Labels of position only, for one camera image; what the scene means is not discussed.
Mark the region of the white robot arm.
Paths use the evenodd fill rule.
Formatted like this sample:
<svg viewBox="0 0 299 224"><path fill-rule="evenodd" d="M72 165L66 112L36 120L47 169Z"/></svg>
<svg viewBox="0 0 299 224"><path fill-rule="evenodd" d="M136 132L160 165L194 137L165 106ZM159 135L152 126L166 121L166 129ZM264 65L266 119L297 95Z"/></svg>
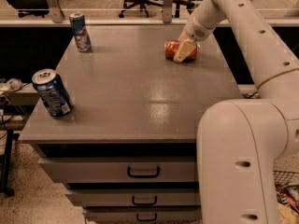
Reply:
<svg viewBox="0 0 299 224"><path fill-rule="evenodd" d="M206 39L227 20L256 99L219 102L201 117L197 169L203 224L281 224L273 162L298 151L299 61L252 0L204 0L182 43Z"/></svg>

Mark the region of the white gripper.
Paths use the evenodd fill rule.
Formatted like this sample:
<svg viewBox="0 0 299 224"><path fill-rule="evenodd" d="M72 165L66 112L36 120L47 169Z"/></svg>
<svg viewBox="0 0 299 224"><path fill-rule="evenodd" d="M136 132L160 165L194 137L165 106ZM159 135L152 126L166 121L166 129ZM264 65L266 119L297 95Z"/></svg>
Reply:
<svg viewBox="0 0 299 224"><path fill-rule="evenodd" d="M207 39L217 24L218 10L211 4L200 5L189 17L184 31L181 32L178 41L175 42L173 60L176 63L182 63L186 59L195 59L197 57L197 43L193 40L203 41Z"/></svg>

